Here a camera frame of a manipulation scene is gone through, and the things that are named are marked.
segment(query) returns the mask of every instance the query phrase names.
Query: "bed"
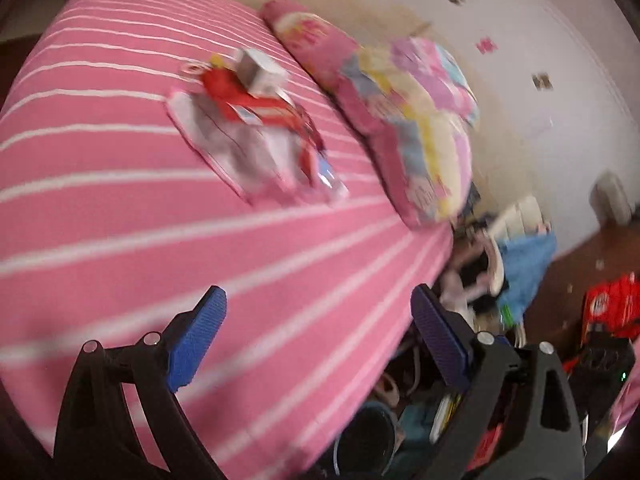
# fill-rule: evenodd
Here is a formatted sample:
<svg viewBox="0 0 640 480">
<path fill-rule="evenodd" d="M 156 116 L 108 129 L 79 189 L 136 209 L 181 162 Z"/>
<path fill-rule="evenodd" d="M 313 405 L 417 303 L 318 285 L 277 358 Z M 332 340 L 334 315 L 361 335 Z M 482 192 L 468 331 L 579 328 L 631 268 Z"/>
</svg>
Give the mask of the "bed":
<svg viewBox="0 0 640 480">
<path fill-rule="evenodd" d="M 348 200 L 251 207 L 184 142 L 164 109 L 180 67 L 240 46 L 289 71 Z M 70 0 L 0 114 L 0 228 L 0 377 L 49 449 L 84 341 L 133 343 L 209 285 L 226 290 L 227 318 L 177 397 L 232 480 L 316 459 L 407 328 L 412 287 L 433 282 L 452 245 L 446 222 L 405 227 L 340 113 L 231 0 Z"/>
</svg>

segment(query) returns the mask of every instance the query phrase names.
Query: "metal bolt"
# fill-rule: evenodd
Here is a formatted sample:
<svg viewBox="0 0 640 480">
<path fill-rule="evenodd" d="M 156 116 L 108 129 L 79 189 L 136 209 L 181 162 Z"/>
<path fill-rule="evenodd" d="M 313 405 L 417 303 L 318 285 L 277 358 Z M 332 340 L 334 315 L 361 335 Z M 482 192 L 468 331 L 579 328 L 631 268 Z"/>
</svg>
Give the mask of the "metal bolt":
<svg viewBox="0 0 640 480">
<path fill-rule="evenodd" d="M 551 355 L 553 352 L 556 351 L 554 346 L 547 341 L 543 341 L 542 343 L 540 343 L 540 345 L 538 345 L 538 347 L 540 348 L 540 351 L 548 355 Z"/>
<path fill-rule="evenodd" d="M 478 338 L 479 342 L 487 346 L 491 346 L 495 341 L 495 337 L 491 332 L 478 332 L 478 335 L 476 335 L 476 337 Z"/>
<path fill-rule="evenodd" d="M 156 345 L 158 344 L 158 341 L 160 341 L 160 334 L 158 332 L 148 332 L 142 338 L 142 341 L 144 342 L 145 345 L 149 345 L 149 346 Z"/>
<path fill-rule="evenodd" d="M 82 345 L 82 351 L 90 354 L 91 352 L 95 352 L 95 349 L 98 348 L 98 342 L 91 339 L 91 341 L 87 341 Z"/>
</svg>

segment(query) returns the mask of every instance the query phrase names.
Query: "blue towel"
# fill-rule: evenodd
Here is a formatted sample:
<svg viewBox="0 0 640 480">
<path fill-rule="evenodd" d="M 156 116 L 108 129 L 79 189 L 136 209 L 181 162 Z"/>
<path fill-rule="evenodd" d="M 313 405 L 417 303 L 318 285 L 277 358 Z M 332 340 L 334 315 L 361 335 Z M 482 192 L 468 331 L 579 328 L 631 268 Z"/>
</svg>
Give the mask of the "blue towel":
<svg viewBox="0 0 640 480">
<path fill-rule="evenodd" d="M 557 246 L 553 231 L 498 243 L 509 288 L 498 297 L 497 304 L 501 312 L 508 308 L 514 322 L 522 321 L 524 311 L 536 297 Z"/>
</svg>

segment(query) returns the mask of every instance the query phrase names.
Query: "blue gripper pad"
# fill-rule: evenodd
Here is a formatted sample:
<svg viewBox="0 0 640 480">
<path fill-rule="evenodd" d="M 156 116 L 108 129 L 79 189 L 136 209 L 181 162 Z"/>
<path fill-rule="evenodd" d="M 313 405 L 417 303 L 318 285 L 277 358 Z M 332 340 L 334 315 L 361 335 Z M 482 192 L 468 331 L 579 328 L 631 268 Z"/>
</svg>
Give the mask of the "blue gripper pad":
<svg viewBox="0 0 640 480">
<path fill-rule="evenodd" d="M 460 339 L 468 337 L 468 341 L 471 341 L 474 336 L 471 327 L 460 314 L 447 312 L 424 284 L 416 286 L 411 294 L 411 313 L 445 384 L 461 393 L 466 391 L 470 384 L 467 371 L 472 353 Z"/>
<path fill-rule="evenodd" d="M 211 287 L 193 312 L 193 319 L 169 351 L 166 382 L 175 393 L 191 382 L 226 316 L 226 294 Z"/>
</svg>

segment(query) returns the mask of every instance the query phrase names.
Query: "pink pillow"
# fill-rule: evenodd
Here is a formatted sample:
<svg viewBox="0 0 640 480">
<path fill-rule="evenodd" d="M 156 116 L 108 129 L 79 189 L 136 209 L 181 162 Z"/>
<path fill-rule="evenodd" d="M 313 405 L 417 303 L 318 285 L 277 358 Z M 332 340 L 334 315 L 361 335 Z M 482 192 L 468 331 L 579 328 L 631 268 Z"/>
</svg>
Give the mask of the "pink pillow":
<svg viewBox="0 0 640 480">
<path fill-rule="evenodd" d="M 340 69 L 358 43 L 292 0 L 271 0 L 262 6 L 260 16 L 311 77 L 333 93 Z"/>
<path fill-rule="evenodd" d="M 361 47 L 343 64 L 335 91 L 411 228 L 455 218 L 471 183 L 467 131 L 478 107 L 443 52 L 414 38 Z"/>
</svg>

